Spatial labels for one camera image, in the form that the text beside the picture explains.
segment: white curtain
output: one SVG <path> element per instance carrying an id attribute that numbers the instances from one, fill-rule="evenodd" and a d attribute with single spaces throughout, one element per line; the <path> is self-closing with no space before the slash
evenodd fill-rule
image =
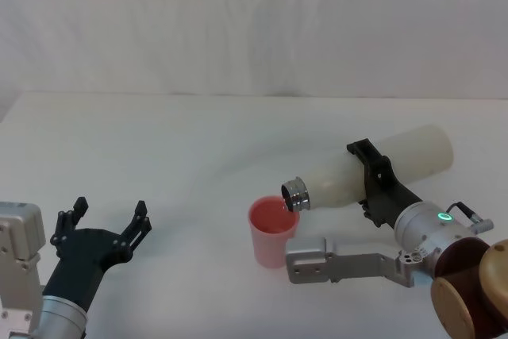
<path id="1" fill-rule="evenodd" d="M 505 98 L 507 79 L 508 0 L 0 0 L 3 99 Z"/>

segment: pink cup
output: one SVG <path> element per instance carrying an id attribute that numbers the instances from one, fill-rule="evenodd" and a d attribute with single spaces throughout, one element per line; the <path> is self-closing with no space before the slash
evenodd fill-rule
<path id="1" fill-rule="evenodd" d="M 266 196 L 248 211 L 254 257 L 266 268 L 281 268 L 286 262 L 286 242 L 294 236 L 300 214 L 290 212 L 283 198 Z"/>

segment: white tabletop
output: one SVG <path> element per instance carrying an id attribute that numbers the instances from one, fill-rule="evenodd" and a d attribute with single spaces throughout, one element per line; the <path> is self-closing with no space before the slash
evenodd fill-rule
<path id="1" fill-rule="evenodd" d="M 347 143 L 427 123 L 449 134 L 449 171 L 410 186 L 442 207 L 462 200 L 506 238 L 508 102 L 24 94 L 0 124 L 0 199 L 34 202 L 46 236 L 80 195 L 79 223 L 121 232 L 138 199 L 153 231 L 106 273 L 88 337 L 446 338 L 429 282 L 385 279 L 291 285 L 253 259 L 249 205 Z M 361 208 L 302 214 L 297 235 L 394 243 Z M 46 245 L 45 282 L 55 267 Z"/>

